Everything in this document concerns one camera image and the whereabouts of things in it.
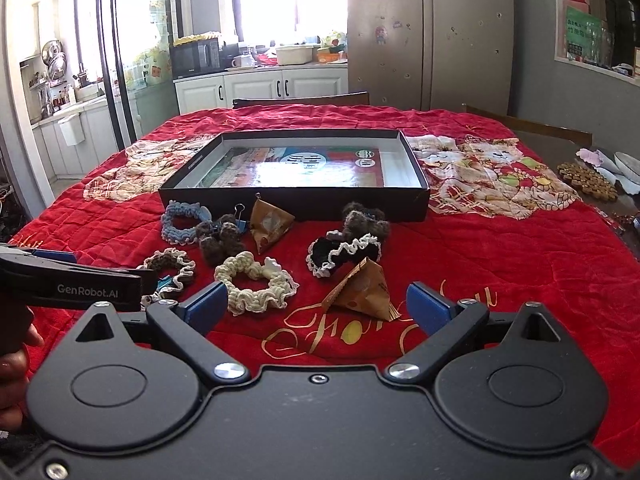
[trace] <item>white cup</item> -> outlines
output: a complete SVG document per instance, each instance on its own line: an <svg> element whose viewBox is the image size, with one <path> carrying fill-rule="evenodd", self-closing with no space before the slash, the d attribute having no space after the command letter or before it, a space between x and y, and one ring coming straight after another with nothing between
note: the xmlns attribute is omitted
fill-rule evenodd
<svg viewBox="0 0 640 480"><path fill-rule="evenodd" d="M241 66L255 66L255 59L251 54L242 54L242 56L236 56L231 62L231 65L234 68L239 68Z"/></svg>

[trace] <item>black box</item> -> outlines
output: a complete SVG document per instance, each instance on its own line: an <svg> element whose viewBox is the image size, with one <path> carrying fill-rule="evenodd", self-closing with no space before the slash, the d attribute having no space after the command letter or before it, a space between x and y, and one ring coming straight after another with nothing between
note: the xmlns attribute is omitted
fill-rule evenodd
<svg viewBox="0 0 640 480"><path fill-rule="evenodd" d="M198 202L214 218L236 204L250 212L256 193L299 221L341 220L356 201L390 221L418 222L430 190L401 132L334 129L220 134L160 188L165 206Z"/></svg>

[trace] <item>dark tabletop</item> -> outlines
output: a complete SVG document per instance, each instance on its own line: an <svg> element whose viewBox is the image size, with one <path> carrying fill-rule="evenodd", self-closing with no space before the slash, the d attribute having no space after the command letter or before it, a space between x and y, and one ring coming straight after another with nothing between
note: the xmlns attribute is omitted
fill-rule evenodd
<svg viewBox="0 0 640 480"><path fill-rule="evenodd" d="M563 162L579 162L584 165L580 158L575 155L580 149L580 146L577 146L570 140L556 139L554 137L530 134L528 132L516 132L516 135L536 152L542 161L556 173L558 172L558 165ZM606 150L601 151L613 160L612 153L608 153ZM625 194L619 186L616 186L616 188L618 189L619 196L615 202L596 200L594 197L586 195L581 191L578 191L578 194L586 203L596 206L609 216L612 214L622 216L637 215L640 210L640 195L631 197ZM636 258L640 260L640 237L633 232L633 228L626 229L626 232L622 235L622 240Z"/></svg>

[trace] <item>microwave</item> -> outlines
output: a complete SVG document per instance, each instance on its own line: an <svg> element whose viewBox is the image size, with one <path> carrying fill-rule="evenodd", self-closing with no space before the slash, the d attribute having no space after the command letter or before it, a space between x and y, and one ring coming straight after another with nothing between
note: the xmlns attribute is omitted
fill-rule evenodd
<svg viewBox="0 0 640 480"><path fill-rule="evenodd" d="M220 65L218 38L175 45L170 54L174 79L224 71Z"/></svg>

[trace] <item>human hand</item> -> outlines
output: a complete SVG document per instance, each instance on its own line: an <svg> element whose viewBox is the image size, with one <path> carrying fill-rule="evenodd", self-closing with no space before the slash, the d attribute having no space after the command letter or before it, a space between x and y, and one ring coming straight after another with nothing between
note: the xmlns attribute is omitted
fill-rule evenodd
<svg viewBox="0 0 640 480"><path fill-rule="evenodd" d="M25 336L28 346L42 346L44 340L31 325ZM22 410L18 403L27 388L29 356L24 348L13 354L0 356L0 431L16 431L22 425Z"/></svg>

